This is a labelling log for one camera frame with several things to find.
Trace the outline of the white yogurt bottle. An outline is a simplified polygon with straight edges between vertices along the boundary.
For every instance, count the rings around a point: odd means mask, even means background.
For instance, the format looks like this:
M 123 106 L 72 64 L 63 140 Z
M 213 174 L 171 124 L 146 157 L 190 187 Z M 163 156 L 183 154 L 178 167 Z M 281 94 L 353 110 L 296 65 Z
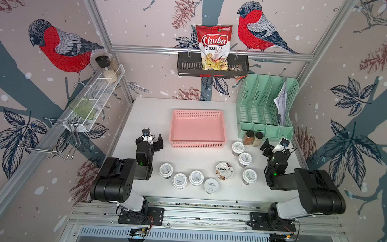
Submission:
M 245 145 L 240 141 L 235 141 L 232 146 L 232 154 L 236 157 L 245 152 Z
M 239 162 L 240 167 L 245 168 L 245 167 L 249 166 L 250 164 L 252 164 L 253 159 L 252 159 L 251 154 L 241 153 L 241 154 L 239 154 L 238 162 Z
M 257 173 L 252 169 L 245 169 L 242 173 L 242 180 L 245 185 L 257 182 Z

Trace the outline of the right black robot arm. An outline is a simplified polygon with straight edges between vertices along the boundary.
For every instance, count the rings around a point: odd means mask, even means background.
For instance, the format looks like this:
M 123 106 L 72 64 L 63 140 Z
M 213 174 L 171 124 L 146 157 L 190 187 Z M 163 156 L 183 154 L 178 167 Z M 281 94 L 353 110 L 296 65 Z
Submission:
M 266 140 L 260 147 L 267 157 L 264 176 L 268 187 L 271 190 L 298 192 L 295 198 L 271 204 L 266 222 L 281 224 L 315 214 L 343 214 L 346 210 L 345 199 L 326 171 L 296 168 L 293 173 L 286 173 L 292 155 L 289 144 L 288 140 L 282 139 L 273 146 Z

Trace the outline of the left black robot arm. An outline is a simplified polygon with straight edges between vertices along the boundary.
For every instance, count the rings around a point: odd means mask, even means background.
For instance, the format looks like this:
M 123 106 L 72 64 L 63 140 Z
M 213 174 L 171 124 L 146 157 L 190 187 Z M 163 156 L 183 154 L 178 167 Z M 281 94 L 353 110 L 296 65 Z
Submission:
M 154 169 L 154 154 L 164 148 L 163 138 L 161 135 L 150 134 L 149 129 L 144 129 L 135 144 L 134 158 L 106 158 L 92 184 L 92 200 L 115 203 L 129 212 L 147 212 L 147 200 L 132 190 L 133 182 L 150 180 Z

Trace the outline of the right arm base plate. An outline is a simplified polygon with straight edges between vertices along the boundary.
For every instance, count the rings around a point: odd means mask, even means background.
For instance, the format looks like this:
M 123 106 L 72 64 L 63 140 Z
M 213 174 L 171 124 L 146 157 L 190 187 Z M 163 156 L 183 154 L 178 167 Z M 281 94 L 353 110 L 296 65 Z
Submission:
M 250 212 L 248 226 L 253 231 L 272 231 L 272 232 L 289 232 L 295 233 L 295 221 L 281 219 L 278 216 L 270 218 L 268 214 L 263 212 Z

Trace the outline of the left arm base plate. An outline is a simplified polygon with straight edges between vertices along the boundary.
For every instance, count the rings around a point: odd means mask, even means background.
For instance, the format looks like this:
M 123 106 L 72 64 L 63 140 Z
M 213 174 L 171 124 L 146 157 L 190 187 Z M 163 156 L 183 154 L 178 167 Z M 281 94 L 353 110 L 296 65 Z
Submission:
M 141 212 L 133 212 L 122 209 L 118 213 L 118 224 L 161 226 L 163 223 L 164 209 L 148 207 Z

